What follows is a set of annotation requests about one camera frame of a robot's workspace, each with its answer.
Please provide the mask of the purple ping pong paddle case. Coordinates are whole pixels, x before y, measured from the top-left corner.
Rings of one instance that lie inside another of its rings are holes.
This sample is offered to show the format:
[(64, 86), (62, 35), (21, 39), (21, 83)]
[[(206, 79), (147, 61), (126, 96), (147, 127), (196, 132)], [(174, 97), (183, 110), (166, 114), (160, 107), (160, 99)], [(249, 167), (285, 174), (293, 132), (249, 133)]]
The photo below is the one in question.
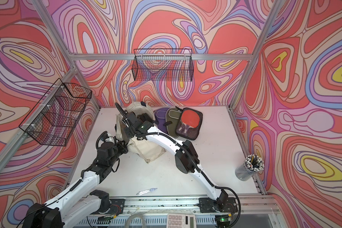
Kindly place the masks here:
[(155, 118), (158, 121), (157, 127), (163, 133), (168, 133), (167, 126), (165, 126), (166, 121), (166, 114), (169, 110), (168, 107), (158, 108), (154, 111)]

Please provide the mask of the olive ping pong paddle case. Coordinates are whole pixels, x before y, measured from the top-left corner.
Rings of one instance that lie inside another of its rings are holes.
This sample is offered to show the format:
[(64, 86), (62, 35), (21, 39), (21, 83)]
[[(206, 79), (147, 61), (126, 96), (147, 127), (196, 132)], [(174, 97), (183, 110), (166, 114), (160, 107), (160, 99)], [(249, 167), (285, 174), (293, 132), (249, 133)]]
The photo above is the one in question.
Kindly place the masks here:
[(166, 129), (167, 129), (168, 135), (173, 137), (173, 138), (178, 138), (179, 137), (176, 134), (176, 128), (177, 128), (177, 125), (179, 123), (180, 116), (181, 116), (181, 110), (179, 110), (176, 107), (170, 108), (166, 112), (166, 123), (165, 123), (165, 126), (166, 126)]

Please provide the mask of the clear red ping pong case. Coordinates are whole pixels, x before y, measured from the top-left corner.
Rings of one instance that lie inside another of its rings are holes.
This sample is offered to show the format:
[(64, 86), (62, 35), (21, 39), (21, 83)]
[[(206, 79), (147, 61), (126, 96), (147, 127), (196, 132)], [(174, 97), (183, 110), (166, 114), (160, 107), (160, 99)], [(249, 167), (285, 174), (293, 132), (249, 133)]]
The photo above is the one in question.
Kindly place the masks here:
[(202, 121), (202, 112), (187, 107), (183, 108), (175, 132), (185, 139), (196, 140), (200, 133)]

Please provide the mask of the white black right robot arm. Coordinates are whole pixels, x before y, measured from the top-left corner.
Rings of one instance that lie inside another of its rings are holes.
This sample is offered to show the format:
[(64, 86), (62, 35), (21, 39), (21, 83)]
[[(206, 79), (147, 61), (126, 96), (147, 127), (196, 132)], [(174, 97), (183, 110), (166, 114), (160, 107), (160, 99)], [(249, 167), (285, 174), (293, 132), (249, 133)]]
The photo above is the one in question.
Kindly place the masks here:
[(229, 195), (227, 192), (229, 191), (237, 201), (237, 206), (233, 207), (237, 211), (232, 211), (232, 213), (241, 212), (238, 195), (231, 188), (217, 186), (209, 179), (200, 164), (198, 154), (191, 141), (176, 140), (159, 130), (153, 119), (139, 117), (134, 112), (125, 111), (118, 103), (115, 103), (115, 106), (122, 115), (122, 122), (125, 124), (123, 137), (127, 139), (135, 137), (140, 141), (147, 140), (170, 152), (175, 158), (177, 169), (184, 174), (193, 176), (205, 188), (207, 196), (213, 201), (217, 211), (222, 212), (228, 206)]

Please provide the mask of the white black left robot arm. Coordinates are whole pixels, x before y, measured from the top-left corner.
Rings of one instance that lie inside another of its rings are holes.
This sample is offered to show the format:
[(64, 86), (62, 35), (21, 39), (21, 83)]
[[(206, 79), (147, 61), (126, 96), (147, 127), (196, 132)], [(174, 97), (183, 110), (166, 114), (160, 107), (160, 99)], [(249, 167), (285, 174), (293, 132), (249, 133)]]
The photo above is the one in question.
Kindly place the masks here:
[(127, 143), (103, 132), (96, 141), (97, 156), (80, 178), (54, 198), (35, 203), (21, 224), (24, 228), (73, 228), (92, 213), (107, 214), (112, 203), (107, 192), (96, 190), (110, 173), (117, 171)]

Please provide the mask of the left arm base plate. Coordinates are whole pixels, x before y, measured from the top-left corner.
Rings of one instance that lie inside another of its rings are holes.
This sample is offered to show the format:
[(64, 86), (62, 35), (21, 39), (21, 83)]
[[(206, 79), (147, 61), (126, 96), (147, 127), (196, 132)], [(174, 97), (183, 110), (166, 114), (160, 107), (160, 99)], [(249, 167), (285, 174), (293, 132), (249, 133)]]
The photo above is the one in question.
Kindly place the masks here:
[(110, 199), (110, 206), (105, 212), (96, 211), (93, 214), (110, 214), (110, 215), (120, 215), (123, 214), (125, 199)]

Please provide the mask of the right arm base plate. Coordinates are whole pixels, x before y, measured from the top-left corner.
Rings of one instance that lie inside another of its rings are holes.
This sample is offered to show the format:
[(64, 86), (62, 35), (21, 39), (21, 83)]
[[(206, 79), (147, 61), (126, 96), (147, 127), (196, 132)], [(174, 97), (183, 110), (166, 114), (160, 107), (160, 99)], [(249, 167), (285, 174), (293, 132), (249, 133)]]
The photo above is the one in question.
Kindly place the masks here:
[(238, 204), (234, 197), (228, 197), (227, 201), (219, 205), (216, 200), (210, 198), (199, 198), (197, 204), (201, 213), (231, 213), (238, 212)]

